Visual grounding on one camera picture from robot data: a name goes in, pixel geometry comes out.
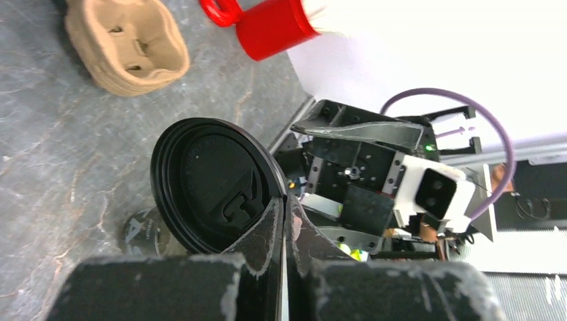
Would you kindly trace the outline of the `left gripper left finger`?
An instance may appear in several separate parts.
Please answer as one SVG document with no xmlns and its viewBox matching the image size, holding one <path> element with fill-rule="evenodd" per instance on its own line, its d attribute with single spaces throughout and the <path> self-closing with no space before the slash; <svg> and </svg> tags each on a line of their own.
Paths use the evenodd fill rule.
<svg viewBox="0 0 567 321">
<path fill-rule="evenodd" d="M 220 254 L 83 261 L 49 320 L 275 320 L 284 203 Z"/>
</svg>

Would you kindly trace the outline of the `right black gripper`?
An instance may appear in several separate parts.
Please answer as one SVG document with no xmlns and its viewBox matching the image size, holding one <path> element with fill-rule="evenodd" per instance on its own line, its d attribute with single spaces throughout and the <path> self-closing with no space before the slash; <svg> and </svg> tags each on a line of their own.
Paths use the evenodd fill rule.
<svg viewBox="0 0 567 321">
<path fill-rule="evenodd" d="M 437 140 L 429 119 L 394 118 L 320 100 L 291 129 L 319 137 L 285 142 L 283 173 L 290 192 L 316 216 L 316 225 L 323 226 L 320 232 L 356 261 L 390 259 L 384 251 L 386 230 L 399 226 L 394 199 L 383 190 L 394 182 L 388 175 L 394 161 L 391 150 L 435 152 Z"/>
</svg>

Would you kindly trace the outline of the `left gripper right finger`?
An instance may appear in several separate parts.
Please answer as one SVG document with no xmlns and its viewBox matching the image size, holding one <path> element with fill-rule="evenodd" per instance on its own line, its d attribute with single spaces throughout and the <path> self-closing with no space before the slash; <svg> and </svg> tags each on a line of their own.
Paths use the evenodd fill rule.
<svg viewBox="0 0 567 321">
<path fill-rule="evenodd" d="M 361 263 L 286 203 L 291 320 L 505 320 L 487 278 L 446 261 Z"/>
</svg>

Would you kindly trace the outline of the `black plastic cup lid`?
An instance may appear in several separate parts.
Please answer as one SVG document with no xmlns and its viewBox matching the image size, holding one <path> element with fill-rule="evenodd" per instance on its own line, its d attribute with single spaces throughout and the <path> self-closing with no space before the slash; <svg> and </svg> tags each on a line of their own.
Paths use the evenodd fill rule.
<svg viewBox="0 0 567 321">
<path fill-rule="evenodd" d="M 189 253 L 220 253 L 287 193 L 269 151 L 234 123 L 186 118 L 158 138 L 150 162 L 156 206 Z"/>
</svg>

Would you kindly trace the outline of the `black paper coffee cup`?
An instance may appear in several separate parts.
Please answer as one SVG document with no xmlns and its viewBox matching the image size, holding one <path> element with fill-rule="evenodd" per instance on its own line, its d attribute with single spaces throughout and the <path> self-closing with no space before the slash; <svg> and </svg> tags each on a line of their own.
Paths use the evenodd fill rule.
<svg viewBox="0 0 567 321">
<path fill-rule="evenodd" d="M 129 216 L 123 225 L 119 246 L 126 255 L 164 257 L 187 254 L 156 207 Z"/>
</svg>

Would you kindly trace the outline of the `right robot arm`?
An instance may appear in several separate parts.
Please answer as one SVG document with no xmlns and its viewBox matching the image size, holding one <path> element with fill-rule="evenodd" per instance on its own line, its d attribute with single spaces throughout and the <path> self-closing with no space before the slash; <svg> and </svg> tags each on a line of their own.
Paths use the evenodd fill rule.
<svg viewBox="0 0 567 321">
<path fill-rule="evenodd" d="M 354 259 L 435 259 L 467 238 L 476 184 L 444 156 L 478 154 L 469 106 L 392 118 L 321 100 L 274 152 L 290 193 Z"/>
</svg>

